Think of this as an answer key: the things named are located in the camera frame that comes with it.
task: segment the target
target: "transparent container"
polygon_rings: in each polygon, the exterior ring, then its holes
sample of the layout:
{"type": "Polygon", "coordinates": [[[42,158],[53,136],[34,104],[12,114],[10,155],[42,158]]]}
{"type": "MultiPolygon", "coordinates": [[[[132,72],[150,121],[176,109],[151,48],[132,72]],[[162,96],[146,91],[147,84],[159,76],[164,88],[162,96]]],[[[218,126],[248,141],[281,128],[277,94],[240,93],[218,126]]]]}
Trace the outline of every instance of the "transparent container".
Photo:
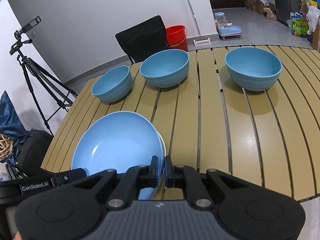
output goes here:
{"type": "Polygon", "coordinates": [[[222,27],[222,28],[228,27],[228,23],[227,23],[226,16],[224,15],[224,13],[222,13],[222,12],[215,13],[214,16],[216,17],[218,27],[222,27]]]}

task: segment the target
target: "mop handle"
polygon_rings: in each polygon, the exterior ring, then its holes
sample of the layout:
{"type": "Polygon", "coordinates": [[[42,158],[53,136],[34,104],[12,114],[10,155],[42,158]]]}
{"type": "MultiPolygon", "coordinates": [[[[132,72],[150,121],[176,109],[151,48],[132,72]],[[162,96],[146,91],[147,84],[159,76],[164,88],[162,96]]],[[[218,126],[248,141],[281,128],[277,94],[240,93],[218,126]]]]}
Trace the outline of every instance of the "mop handle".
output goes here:
{"type": "Polygon", "coordinates": [[[188,4],[189,4],[189,7],[190,7],[190,10],[191,10],[191,13],[193,15],[193,19],[195,20],[195,24],[196,24],[196,27],[197,27],[197,30],[198,30],[198,34],[199,36],[201,36],[200,34],[200,29],[199,29],[199,26],[198,26],[198,23],[197,23],[197,20],[196,20],[196,16],[195,16],[195,13],[193,12],[193,9],[192,9],[192,6],[191,6],[191,3],[190,3],[190,0],[187,0],[188,1],[188,4]]]}

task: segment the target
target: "mop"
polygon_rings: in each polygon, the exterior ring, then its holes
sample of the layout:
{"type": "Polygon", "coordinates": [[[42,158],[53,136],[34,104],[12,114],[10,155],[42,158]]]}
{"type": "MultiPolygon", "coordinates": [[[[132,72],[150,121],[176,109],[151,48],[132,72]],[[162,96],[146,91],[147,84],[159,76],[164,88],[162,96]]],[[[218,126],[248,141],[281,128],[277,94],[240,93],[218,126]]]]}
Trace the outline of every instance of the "mop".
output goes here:
{"type": "Polygon", "coordinates": [[[192,13],[193,19],[194,19],[195,24],[196,24],[198,34],[199,34],[199,36],[200,36],[200,40],[199,40],[199,41],[193,40],[193,43],[195,44],[195,46],[200,45],[200,44],[205,44],[205,43],[211,43],[209,37],[201,37],[201,33],[200,33],[200,30],[199,30],[199,26],[198,26],[198,23],[197,23],[197,20],[196,20],[195,13],[193,12],[193,9],[192,9],[190,0],[187,0],[187,1],[188,1],[188,4],[189,4],[189,7],[190,7],[190,11],[191,11],[191,13],[192,13]]]}

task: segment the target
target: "red bucket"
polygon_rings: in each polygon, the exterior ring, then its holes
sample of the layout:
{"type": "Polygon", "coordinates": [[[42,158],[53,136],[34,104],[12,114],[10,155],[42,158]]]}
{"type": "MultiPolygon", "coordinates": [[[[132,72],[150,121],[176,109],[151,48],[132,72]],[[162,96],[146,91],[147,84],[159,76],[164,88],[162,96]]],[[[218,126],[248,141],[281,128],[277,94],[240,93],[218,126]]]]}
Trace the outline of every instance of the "red bucket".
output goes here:
{"type": "Polygon", "coordinates": [[[167,40],[172,49],[188,51],[187,30],[183,25],[175,25],[166,28],[167,40]]]}

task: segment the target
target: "white logo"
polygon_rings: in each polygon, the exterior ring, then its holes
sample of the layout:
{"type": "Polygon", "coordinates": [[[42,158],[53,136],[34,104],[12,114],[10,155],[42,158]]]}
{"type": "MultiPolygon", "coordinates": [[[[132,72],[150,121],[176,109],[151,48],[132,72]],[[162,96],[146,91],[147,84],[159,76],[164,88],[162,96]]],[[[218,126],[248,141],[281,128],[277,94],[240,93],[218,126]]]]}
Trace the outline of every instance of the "white logo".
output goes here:
{"type": "Polygon", "coordinates": [[[32,189],[36,189],[36,188],[40,188],[40,187],[47,187],[49,186],[49,182],[42,182],[41,184],[32,184],[30,186],[23,186],[21,189],[22,191],[28,191],[28,190],[32,190],[32,189]]]}
{"type": "Polygon", "coordinates": [[[161,208],[162,206],[164,206],[164,204],[161,203],[161,202],[159,202],[159,203],[156,205],[157,208],[161,208]]]}

